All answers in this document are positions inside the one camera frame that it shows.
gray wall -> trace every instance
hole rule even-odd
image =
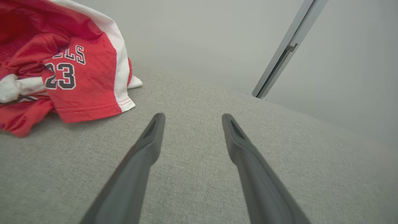
[[[329,0],[266,98],[398,149],[397,11]]]
[[[113,18],[134,61],[251,93],[303,0],[76,0]]]

printed number 23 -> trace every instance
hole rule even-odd
[[[57,64],[57,71],[62,71],[62,77],[64,79],[57,80],[55,76],[55,66],[52,63],[45,65],[46,68],[50,69],[54,75],[48,77],[45,81],[44,86],[49,89],[57,89],[59,86],[61,89],[73,89],[76,86],[74,77],[74,67],[71,63],[59,63]]]

red and white garment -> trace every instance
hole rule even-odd
[[[133,107],[123,37],[111,18],[70,0],[0,2],[0,129],[22,137],[49,111],[66,123]]]

gray textured surface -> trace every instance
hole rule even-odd
[[[0,133],[0,223],[78,223],[152,116],[166,115],[140,223],[249,223],[221,115],[232,114],[313,223],[398,222],[397,154],[314,118],[135,64],[121,115]]]

red fabric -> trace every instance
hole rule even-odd
[[[121,113],[113,94],[116,50],[89,17],[46,0],[3,0],[0,20],[6,21],[0,26],[0,80],[9,74],[19,79],[42,76],[46,84],[54,75],[45,67],[49,63],[54,65],[56,76],[49,82],[55,88],[46,86],[49,97],[0,105],[0,128],[22,137],[52,109],[64,122]],[[78,57],[82,59],[76,52],[77,45],[83,49],[79,51],[84,52],[84,64],[77,61]],[[74,60],[65,57],[67,49]],[[54,58],[58,53],[63,57]],[[68,86],[69,64],[74,68],[75,86]],[[62,89],[60,82],[67,89]]]

